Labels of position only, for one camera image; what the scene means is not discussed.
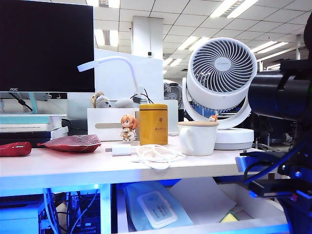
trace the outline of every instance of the mug handle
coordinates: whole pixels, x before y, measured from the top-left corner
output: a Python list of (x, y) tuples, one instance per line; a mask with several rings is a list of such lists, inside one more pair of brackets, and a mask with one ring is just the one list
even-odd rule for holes
[(189, 128), (182, 128), (180, 131), (180, 140), (181, 143), (187, 148), (187, 150), (189, 152), (193, 152), (194, 148), (191, 145), (191, 141), (192, 141), (192, 133), (191, 130)]

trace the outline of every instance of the office desk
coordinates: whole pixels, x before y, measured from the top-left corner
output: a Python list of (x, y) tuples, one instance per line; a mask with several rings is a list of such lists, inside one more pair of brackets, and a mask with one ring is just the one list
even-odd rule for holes
[[(180, 152), (177, 136), (169, 136), (169, 149)], [(166, 170), (155, 170), (143, 163), (131, 162), (133, 156), (111, 156), (105, 148), (119, 142), (102, 142), (93, 153), (59, 152), (48, 148), (33, 149), (25, 157), (0, 158), (0, 196), (42, 194), (100, 189), (101, 233), (111, 233), (110, 184), (188, 177), (233, 176), (238, 172), (235, 157), (240, 151), (214, 151), (211, 156), (187, 156)], [(130, 142), (139, 145), (138, 141)]]

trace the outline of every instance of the black monitor screen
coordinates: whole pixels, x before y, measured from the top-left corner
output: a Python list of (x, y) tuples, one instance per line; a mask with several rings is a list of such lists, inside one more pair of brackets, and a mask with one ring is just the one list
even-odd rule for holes
[(93, 8), (0, 0), (0, 91), (94, 92)]

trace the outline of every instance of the yellow tin can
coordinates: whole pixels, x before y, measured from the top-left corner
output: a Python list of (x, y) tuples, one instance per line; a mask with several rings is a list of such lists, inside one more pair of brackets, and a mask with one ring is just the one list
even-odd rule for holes
[(168, 106), (140, 105), (140, 145), (168, 144)]

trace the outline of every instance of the white fan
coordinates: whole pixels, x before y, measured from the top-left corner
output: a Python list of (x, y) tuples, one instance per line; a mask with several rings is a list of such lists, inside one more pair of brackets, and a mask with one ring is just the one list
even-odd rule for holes
[(164, 79), (164, 99), (177, 100), (178, 108), (183, 109), (182, 87), (174, 81)]
[(192, 53), (187, 78), (182, 81), (184, 108), (192, 119), (207, 120), (191, 107), (187, 91), (195, 105), (218, 113), (231, 110), (245, 99), (235, 115), (219, 120), (215, 149), (247, 149), (252, 146), (253, 130), (234, 127), (243, 122), (251, 111), (247, 93), (256, 73), (254, 54), (235, 39), (211, 39)]

